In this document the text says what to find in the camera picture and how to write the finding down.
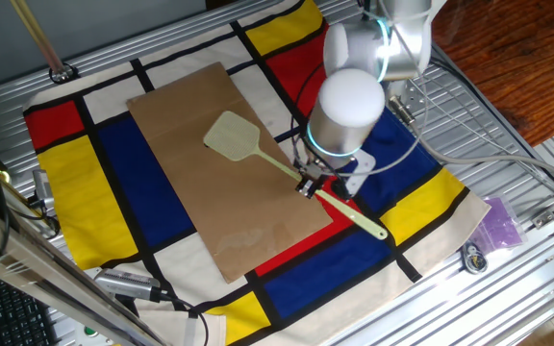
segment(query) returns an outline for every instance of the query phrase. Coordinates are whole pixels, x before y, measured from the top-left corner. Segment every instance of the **blue rectangle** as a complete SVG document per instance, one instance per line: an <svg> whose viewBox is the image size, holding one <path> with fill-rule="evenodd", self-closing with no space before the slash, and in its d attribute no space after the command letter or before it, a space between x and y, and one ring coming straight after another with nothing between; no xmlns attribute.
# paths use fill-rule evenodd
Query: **blue rectangle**
<svg viewBox="0 0 554 346"><path fill-rule="evenodd" d="M414 136L388 110L385 110L373 131L366 139L363 150L372 155L375 168L393 163L410 149ZM440 164L433 159L420 144L395 167L369 176L359 195L373 210L379 211L398 202L402 191L420 181Z"/></svg>
<svg viewBox="0 0 554 346"><path fill-rule="evenodd" d="M132 117L108 125L98 134L149 246L193 227Z"/></svg>
<svg viewBox="0 0 554 346"><path fill-rule="evenodd" d="M281 317L287 318L389 254L383 241L357 231L269 281L264 288Z"/></svg>

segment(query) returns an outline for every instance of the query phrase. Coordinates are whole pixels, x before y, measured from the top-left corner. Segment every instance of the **metal rod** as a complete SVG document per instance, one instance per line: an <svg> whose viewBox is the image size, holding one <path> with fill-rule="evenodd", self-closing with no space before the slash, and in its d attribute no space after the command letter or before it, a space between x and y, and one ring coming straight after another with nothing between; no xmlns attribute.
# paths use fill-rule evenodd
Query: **metal rod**
<svg viewBox="0 0 554 346"><path fill-rule="evenodd" d="M50 66L52 70L51 79L53 82L60 84L74 79L76 77L75 70L59 59L53 45L50 44L48 37L46 37L42 28L40 28L38 21L29 9L29 6L27 6L25 0L10 0L10 2Z"/></svg>
<svg viewBox="0 0 554 346"><path fill-rule="evenodd" d="M124 346L165 345L143 322L19 218L0 257L0 279ZM0 220L0 244L3 237Z"/></svg>

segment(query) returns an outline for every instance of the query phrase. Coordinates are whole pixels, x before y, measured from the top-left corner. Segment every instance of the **metal frame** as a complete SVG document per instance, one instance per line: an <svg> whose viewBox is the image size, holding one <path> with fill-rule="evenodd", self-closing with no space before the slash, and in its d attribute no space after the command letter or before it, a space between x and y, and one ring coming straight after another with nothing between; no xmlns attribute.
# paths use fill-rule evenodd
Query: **metal frame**
<svg viewBox="0 0 554 346"><path fill-rule="evenodd" d="M277 2L240 1L233 6L203 13L98 50L72 63L82 73L91 74L163 49ZM354 1L316 2L329 23L358 20L360 10ZM446 63L459 71L441 50L436 51L444 57ZM488 136L484 134L484 131L488 131L494 137L493 141L515 154L541 158L484 96L472 100L454 77L439 68L432 66L426 74L427 82L431 82L428 84L429 93L448 112L463 119L482 136ZM44 72L0 86L0 158L13 168L13 185L24 194L33 190L31 170L38 167L38 162L22 120L21 107L35 93L51 86ZM416 99L416 93L412 96L415 100L410 106L414 107L419 100ZM455 99L462 100L463 104L457 105ZM481 107L483 105L489 106L490 111ZM462 115L463 108L467 109L465 115ZM420 113L415 112L415 116L420 117ZM425 137L444 154L457 157L496 154L497 150L443 117L437 110L431 114ZM457 255L450 257L408 291L342 334L335 335L327 344L360 345L392 343L397 340L432 343L438 335L451 337L449 332L461 333L454 337L463 343L513 344L554 316L554 221L539 229L533 225L535 216L545 210L550 210L554 215L554 186L549 187L554 182L546 181L542 173L538 176L509 162L448 165L447 168L480 196L504 193L528 231L527 243L505 258L491 254L490 269L475 277L461 270L461 261ZM29 232L29 223L23 221L23 225ZM25 280L22 274L14 276ZM64 283L63 279L58 278L58 284ZM508 295L515 288L522 292L517 298ZM452 299L447 299L449 294L452 294ZM500 298L504 300L493 304ZM474 315L482 314L492 307L496 307L496 317L474 318ZM462 321L469 324L460 325Z"/></svg>
<svg viewBox="0 0 554 346"><path fill-rule="evenodd" d="M135 315L18 218L0 256L0 279L124 346L166 345ZM0 244L4 224L0 220Z"/></svg>

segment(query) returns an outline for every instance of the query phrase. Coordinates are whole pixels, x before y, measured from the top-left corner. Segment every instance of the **yellow rectangle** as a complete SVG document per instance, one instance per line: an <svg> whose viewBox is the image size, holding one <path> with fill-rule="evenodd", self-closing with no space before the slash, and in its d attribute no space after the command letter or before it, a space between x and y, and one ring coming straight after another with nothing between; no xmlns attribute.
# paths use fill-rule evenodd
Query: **yellow rectangle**
<svg viewBox="0 0 554 346"><path fill-rule="evenodd" d="M322 25L322 19L314 1L305 0L298 10L247 31L247 36L263 56L316 31Z"/></svg>
<svg viewBox="0 0 554 346"><path fill-rule="evenodd" d="M63 237L81 269L138 249L87 136L38 155L55 197Z"/></svg>
<svg viewBox="0 0 554 346"><path fill-rule="evenodd" d="M254 292L247 293L225 307L210 309L207 313L226 315L226 345L270 326Z"/></svg>
<svg viewBox="0 0 554 346"><path fill-rule="evenodd" d="M380 220L399 245L447 211L464 187L443 168L431 180L397 202Z"/></svg>

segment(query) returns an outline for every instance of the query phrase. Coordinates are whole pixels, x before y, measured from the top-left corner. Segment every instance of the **purple object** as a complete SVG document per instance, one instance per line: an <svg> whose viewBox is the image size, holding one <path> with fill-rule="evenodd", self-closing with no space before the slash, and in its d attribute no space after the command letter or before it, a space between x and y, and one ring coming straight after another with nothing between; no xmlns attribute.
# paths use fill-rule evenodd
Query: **purple object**
<svg viewBox="0 0 554 346"><path fill-rule="evenodd" d="M491 210L471 235L471 240L483 254L494 250L513 247L523 243L517 223L500 197L485 200Z"/></svg>

